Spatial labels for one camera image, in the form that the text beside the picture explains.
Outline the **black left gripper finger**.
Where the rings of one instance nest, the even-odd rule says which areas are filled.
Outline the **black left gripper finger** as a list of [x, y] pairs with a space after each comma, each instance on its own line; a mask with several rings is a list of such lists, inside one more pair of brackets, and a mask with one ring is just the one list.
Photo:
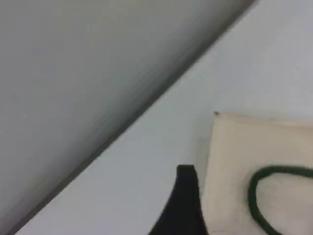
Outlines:
[[177, 166], [172, 192], [149, 234], [208, 234], [201, 210], [198, 176], [193, 165]]

